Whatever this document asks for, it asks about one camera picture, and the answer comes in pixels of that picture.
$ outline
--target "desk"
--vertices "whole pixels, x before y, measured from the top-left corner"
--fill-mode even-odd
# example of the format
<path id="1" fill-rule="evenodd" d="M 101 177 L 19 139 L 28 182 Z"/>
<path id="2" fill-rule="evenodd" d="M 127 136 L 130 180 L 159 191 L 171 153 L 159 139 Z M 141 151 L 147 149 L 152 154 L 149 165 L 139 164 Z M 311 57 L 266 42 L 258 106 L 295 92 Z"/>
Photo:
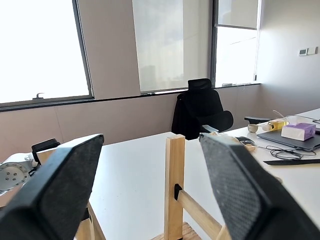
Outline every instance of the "desk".
<path id="1" fill-rule="evenodd" d="M 302 115 L 319 119 L 320 109 Z M 257 138 L 246 127 L 227 133 L 249 137 L 258 146 L 281 147 Z M 166 138 L 171 136 L 174 134 L 167 132 L 102 148 L 89 201 L 107 239 L 148 240 L 163 233 L 165 145 Z M 224 224 L 199 141 L 186 141 L 185 150 L 184 189 Z M 284 187 L 320 228 L 320 165 L 269 166 L 263 161 L 273 157 L 260 148 L 253 156 L 267 171 L 283 180 Z M 183 218 L 203 240 L 209 239 L 187 212 L 183 213 Z"/>

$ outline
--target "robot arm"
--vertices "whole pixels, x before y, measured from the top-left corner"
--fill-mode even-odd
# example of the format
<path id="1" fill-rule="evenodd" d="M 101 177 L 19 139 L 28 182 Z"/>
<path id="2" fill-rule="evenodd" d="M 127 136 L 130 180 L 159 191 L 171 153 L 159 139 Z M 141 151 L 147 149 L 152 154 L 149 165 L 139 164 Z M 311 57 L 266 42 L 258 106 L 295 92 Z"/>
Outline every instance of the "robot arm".
<path id="1" fill-rule="evenodd" d="M 31 177 L 31 171 L 40 164 L 37 152 L 55 148 L 60 143 L 52 138 L 32 146 L 30 153 L 16 153 L 0 163 L 0 196 L 14 187 L 25 184 Z"/>
<path id="2" fill-rule="evenodd" d="M 26 183 L 37 164 L 32 153 L 16 153 L 0 163 L 0 196 Z"/>

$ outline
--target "yellow liquid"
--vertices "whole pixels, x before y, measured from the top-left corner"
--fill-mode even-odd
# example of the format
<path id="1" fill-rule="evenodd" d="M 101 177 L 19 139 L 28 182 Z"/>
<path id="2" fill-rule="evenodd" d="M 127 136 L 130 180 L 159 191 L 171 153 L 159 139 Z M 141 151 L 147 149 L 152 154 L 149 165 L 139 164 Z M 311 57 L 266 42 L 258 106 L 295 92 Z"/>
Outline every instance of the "yellow liquid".
<path id="1" fill-rule="evenodd" d="M 283 120 L 283 119 L 272 120 L 267 123 L 267 125 L 270 126 L 269 131 L 275 131 L 275 130 L 282 129 L 283 126 L 288 125 L 288 124 L 289 124 L 289 122 L 286 120 Z"/>

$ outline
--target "laptop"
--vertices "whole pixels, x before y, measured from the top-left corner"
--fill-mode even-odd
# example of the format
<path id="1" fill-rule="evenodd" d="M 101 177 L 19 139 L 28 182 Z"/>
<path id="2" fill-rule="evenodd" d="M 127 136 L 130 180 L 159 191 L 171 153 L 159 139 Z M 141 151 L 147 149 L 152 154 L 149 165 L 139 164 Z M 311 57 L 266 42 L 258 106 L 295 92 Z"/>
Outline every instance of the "laptop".
<path id="1" fill-rule="evenodd" d="M 305 151 L 313 151 L 320 147 L 320 135 L 315 136 L 305 140 L 299 141 L 287 137 L 281 136 L 281 129 L 275 131 L 268 131 L 264 133 L 257 134 L 259 138 L 275 142 L 278 144 L 286 145 L 295 149 L 301 149 Z"/>

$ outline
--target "tissue box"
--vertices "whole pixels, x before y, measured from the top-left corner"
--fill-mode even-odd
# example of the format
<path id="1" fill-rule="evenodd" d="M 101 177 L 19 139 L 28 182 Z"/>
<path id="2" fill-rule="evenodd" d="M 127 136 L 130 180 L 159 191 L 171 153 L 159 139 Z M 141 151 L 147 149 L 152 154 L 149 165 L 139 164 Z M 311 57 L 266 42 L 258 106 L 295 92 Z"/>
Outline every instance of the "tissue box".
<path id="1" fill-rule="evenodd" d="M 281 137 L 305 141 L 316 134 L 316 125 L 310 123 L 288 124 L 283 126 Z"/>

